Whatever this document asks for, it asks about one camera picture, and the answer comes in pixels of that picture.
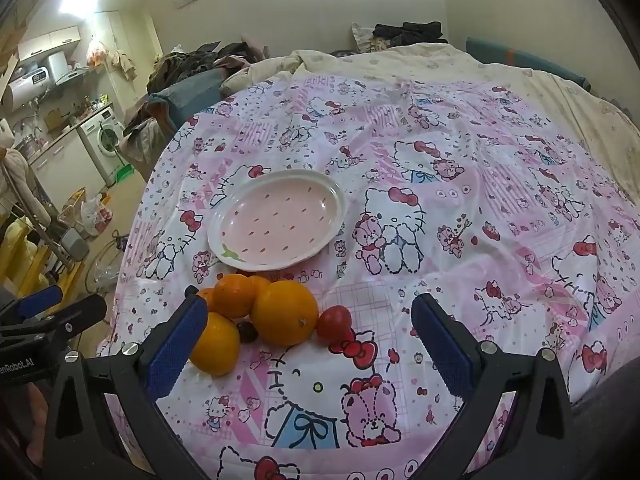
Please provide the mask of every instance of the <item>washing machine door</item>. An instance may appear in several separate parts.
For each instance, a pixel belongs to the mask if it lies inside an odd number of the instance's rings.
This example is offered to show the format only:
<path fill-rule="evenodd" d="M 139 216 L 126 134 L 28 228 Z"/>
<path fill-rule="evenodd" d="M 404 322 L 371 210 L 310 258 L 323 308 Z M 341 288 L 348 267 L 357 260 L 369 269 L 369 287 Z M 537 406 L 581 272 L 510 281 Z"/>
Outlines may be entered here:
<path fill-rule="evenodd" d="M 116 146 L 120 139 L 111 124 L 102 124 L 98 132 L 98 148 L 105 156 L 116 156 Z"/>

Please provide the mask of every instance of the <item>cream colored blanket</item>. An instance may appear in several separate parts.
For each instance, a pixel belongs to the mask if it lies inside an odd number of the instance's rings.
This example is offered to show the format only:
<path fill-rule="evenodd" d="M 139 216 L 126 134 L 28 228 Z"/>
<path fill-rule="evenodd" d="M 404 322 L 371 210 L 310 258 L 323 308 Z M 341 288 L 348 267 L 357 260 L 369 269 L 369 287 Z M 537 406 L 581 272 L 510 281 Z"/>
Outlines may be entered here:
<path fill-rule="evenodd" d="M 544 110 L 561 130 L 572 132 L 628 197 L 640 203 L 640 135 L 618 108 L 572 81 L 529 68 L 482 64 L 448 44 L 421 43 L 342 58 L 295 50 L 290 56 L 266 59 L 241 70 L 223 83 L 221 91 L 230 95 L 269 78 L 314 73 L 391 82 L 495 82 Z"/>

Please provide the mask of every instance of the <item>range hood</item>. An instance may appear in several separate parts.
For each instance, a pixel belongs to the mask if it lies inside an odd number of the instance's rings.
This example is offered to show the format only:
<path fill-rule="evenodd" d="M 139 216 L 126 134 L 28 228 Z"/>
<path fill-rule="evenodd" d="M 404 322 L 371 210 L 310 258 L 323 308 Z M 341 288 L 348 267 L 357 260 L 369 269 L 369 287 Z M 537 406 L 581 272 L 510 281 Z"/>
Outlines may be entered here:
<path fill-rule="evenodd" d="M 52 87 L 62 85 L 67 81 L 83 76 L 89 72 L 87 67 L 69 70 L 64 52 L 56 52 L 55 54 L 52 54 L 47 57 L 45 63 L 49 69 L 49 77 L 52 81 Z"/>

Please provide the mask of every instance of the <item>dark green fruit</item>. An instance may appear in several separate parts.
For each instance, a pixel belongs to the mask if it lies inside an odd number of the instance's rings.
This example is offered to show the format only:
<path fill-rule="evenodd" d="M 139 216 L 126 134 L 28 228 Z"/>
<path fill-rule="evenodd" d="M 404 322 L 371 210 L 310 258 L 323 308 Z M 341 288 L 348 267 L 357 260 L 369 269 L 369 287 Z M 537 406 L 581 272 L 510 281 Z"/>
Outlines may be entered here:
<path fill-rule="evenodd" d="M 198 293 L 198 287 L 197 286 L 189 285 L 187 288 L 184 289 L 184 297 L 185 298 L 190 294 L 197 294 L 197 293 Z"/>
<path fill-rule="evenodd" d="M 253 343 L 258 339 L 258 331 L 250 321 L 241 321 L 238 323 L 238 332 L 240 333 L 240 342 L 243 344 Z"/>

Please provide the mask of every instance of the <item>kitchen cabinet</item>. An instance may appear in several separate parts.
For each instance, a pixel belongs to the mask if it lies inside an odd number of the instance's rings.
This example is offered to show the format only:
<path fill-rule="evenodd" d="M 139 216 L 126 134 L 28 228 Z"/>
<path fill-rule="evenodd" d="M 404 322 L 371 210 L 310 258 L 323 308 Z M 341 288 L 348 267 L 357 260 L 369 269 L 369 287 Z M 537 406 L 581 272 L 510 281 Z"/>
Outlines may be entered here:
<path fill-rule="evenodd" d="M 38 54 L 42 54 L 47 50 L 51 50 L 50 34 L 45 34 L 44 36 L 33 38 L 32 40 L 27 40 L 24 43 L 18 44 L 18 56 L 20 57 L 20 62 L 28 60 L 30 57 L 37 56 Z"/>
<path fill-rule="evenodd" d="M 51 48 L 63 46 L 75 41 L 80 41 L 80 32 L 77 27 L 63 28 L 49 34 Z"/>
<path fill-rule="evenodd" d="M 69 56 L 80 43 L 77 27 L 63 28 L 18 44 L 18 65 L 41 63 L 46 57 L 62 50 Z"/>
<path fill-rule="evenodd" d="M 58 211 L 81 187 L 93 198 L 105 186 L 78 133 L 72 130 L 31 163 L 40 185 Z"/>

